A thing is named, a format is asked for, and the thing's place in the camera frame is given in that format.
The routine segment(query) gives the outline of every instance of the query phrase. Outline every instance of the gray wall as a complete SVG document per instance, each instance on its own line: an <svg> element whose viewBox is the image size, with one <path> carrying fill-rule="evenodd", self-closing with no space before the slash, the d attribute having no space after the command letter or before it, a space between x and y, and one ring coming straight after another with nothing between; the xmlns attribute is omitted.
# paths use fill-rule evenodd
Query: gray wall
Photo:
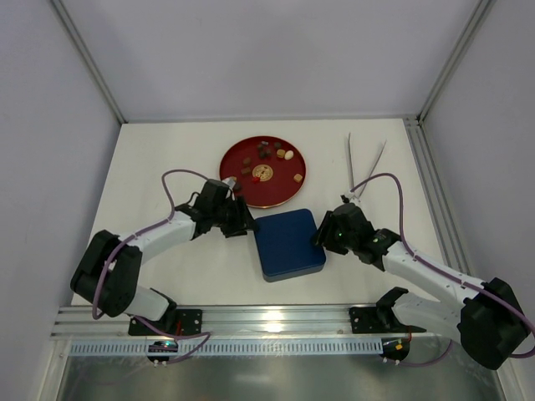
<svg viewBox="0 0 535 401"><path fill-rule="evenodd" d="M426 122L476 271L535 319L535 2L500 1ZM531 349L533 338L524 344ZM517 363L535 393L535 359Z"/></svg>
<svg viewBox="0 0 535 401"><path fill-rule="evenodd" d="M118 129L47 2L1 1L2 399L35 393Z"/></svg>
<svg viewBox="0 0 535 401"><path fill-rule="evenodd" d="M129 120L415 114L477 0L64 0Z"/></svg>

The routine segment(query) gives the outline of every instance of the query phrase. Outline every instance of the blue box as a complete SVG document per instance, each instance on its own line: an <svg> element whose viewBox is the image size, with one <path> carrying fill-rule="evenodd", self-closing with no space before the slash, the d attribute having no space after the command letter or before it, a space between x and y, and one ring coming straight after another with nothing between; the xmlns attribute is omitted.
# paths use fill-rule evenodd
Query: blue box
<svg viewBox="0 0 535 401"><path fill-rule="evenodd" d="M324 268L324 249L310 241L317 227L309 209L259 217L256 222L259 230L254 236L264 280L278 282Z"/></svg>

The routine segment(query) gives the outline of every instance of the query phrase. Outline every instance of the white table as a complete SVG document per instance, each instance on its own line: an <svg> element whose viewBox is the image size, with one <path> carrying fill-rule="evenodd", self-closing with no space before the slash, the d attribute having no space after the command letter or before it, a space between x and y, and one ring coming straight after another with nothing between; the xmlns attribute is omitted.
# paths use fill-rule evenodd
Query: white table
<svg viewBox="0 0 535 401"><path fill-rule="evenodd" d="M95 232L132 232L167 216L169 204L161 174L175 168L217 177L227 149L254 135L288 140L303 154L307 177L288 203L254 217L308 208L319 225L324 213L339 206L349 186L344 144L353 135L354 176L366 175L384 140L376 172L396 174L405 191L405 230L419 250L441 261L435 229L401 119L248 121L180 124L126 124L120 131L99 209ZM200 190L202 180L185 174L169 177L176 202ZM394 182L369 183L361 207L376 228L398 232L398 196ZM315 274L268 283L262 278L253 234L225 239L218 229L152 259L141 268L139 283L185 305L258 305L375 302L392 287L426 294L417 287L362 264L356 256L328 252L324 269ZM74 296L74 305L85 305Z"/></svg>

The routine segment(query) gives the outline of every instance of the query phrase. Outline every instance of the red round tray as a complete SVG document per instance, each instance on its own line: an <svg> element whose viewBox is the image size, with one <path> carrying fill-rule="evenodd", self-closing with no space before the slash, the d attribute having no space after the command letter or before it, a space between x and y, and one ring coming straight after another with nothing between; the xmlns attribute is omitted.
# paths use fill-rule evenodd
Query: red round tray
<svg viewBox="0 0 535 401"><path fill-rule="evenodd" d="M267 148L272 152L271 156L265 159L260 159L258 155L257 147L262 141L269 143ZM293 158L291 160L279 159L274 146L275 142L281 143L281 149L286 151L292 150ZM249 167L251 167L252 172L242 175L242 169L246 167L243 165L243 160L247 157L251 158ZM267 165L273 173L267 180L253 182L254 175L252 173L254 172L260 175L262 170L264 170L267 172L265 177L270 175L269 168L261 169L258 167L255 171L255 167L259 165ZM307 168L301 152L286 140L281 140L274 136L254 136L246 140L241 140L226 152L219 165L219 176L221 179L224 180L231 176L237 177L237 181L242 185L242 189L236 191L236 194L245 196L248 206L260 208L279 206L292 199L303 186L306 172ZM296 174L303 176L303 179L299 183L293 179Z"/></svg>

